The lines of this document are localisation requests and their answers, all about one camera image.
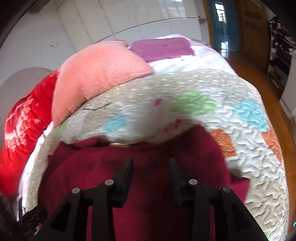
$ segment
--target window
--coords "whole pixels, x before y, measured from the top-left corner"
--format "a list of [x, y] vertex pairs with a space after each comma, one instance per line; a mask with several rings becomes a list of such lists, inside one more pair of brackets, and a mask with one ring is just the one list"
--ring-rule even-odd
[[216, 11], [217, 11], [217, 14], [218, 14], [219, 21], [226, 23], [224, 6], [221, 3], [220, 4], [216, 3], [215, 6], [216, 6]]

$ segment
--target maroon cloth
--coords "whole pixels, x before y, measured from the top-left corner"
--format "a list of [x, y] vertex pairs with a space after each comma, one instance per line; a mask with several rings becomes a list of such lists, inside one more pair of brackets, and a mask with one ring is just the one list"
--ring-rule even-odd
[[159, 145], [98, 148], [100, 145], [95, 139], [72, 145], [60, 143], [49, 158], [39, 188], [39, 204], [49, 214], [73, 187], [93, 188], [110, 179], [127, 156], [133, 157], [134, 170], [127, 202], [122, 209], [113, 209], [118, 241], [188, 240], [191, 213], [173, 202], [169, 157], [174, 156], [191, 178], [217, 189], [228, 185], [245, 200], [249, 180], [230, 174], [218, 144], [201, 126]]
[[189, 41], [185, 38], [142, 39], [132, 43], [131, 51], [148, 63], [182, 55], [194, 55]]

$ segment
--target brown door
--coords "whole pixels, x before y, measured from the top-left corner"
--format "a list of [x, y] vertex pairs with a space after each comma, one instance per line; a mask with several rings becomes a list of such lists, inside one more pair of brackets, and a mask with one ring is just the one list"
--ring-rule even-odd
[[233, 3], [239, 22], [240, 52], [265, 71], [271, 41], [265, 6], [259, 7], [252, 0], [233, 0]]

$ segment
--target purple pillow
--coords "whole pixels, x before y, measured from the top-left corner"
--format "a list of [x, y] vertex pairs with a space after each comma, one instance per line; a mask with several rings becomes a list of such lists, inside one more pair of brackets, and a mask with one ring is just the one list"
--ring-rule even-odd
[[131, 51], [146, 62], [194, 55], [190, 43], [185, 38], [143, 39], [133, 42]]

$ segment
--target light blue patch on quilt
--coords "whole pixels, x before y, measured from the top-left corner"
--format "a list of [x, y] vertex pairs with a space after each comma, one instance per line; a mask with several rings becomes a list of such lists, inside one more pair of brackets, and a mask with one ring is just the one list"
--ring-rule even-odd
[[251, 100], [243, 100], [233, 110], [234, 113], [243, 119], [248, 125], [259, 131], [269, 131], [269, 126], [261, 108]]
[[126, 126], [125, 115], [114, 115], [111, 119], [103, 126], [103, 130], [107, 133], [118, 131]]

